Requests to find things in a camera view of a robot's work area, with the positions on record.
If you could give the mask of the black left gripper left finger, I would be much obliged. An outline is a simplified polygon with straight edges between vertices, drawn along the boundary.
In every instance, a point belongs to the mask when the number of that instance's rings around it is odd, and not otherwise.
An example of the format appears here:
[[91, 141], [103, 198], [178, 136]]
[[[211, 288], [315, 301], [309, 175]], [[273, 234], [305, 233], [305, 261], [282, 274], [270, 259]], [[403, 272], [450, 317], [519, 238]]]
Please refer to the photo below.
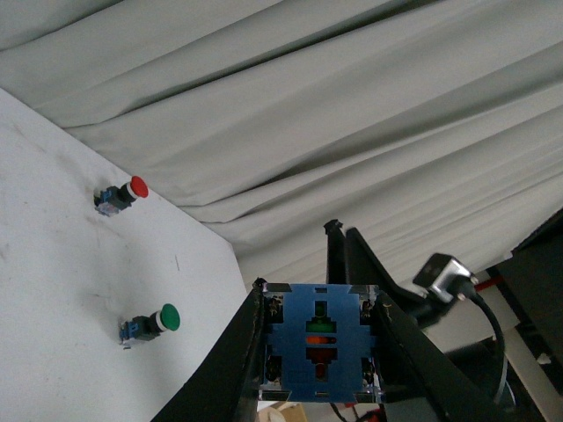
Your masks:
[[254, 421], [257, 418], [266, 281], [258, 278], [205, 360], [155, 421]]

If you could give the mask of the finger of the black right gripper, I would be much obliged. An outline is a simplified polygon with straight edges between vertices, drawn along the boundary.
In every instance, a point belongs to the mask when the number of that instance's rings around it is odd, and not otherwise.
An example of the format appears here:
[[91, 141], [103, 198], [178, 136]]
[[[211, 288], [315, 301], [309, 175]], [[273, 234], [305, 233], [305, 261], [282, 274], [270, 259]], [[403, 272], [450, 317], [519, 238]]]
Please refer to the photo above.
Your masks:
[[425, 299], [395, 282], [356, 228], [346, 231], [345, 267], [348, 284], [378, 286], [407, 315], [420, 315], [425, 309]]
[[324, 225], [327, 236], [326, 283], [346, 284], [345, 236], [342, 223], [333, 219]]

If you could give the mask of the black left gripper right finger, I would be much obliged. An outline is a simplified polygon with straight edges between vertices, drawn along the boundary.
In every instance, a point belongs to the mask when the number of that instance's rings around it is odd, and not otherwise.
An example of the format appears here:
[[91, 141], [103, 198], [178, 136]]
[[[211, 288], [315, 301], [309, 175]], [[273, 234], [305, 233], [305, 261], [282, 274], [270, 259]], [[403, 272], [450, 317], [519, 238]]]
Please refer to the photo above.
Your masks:
[[442, 353], [388, 294], [377, 295], [375, 326], [387, 355], [379, 367], [389, 421], [495, 421], [497, 405]]

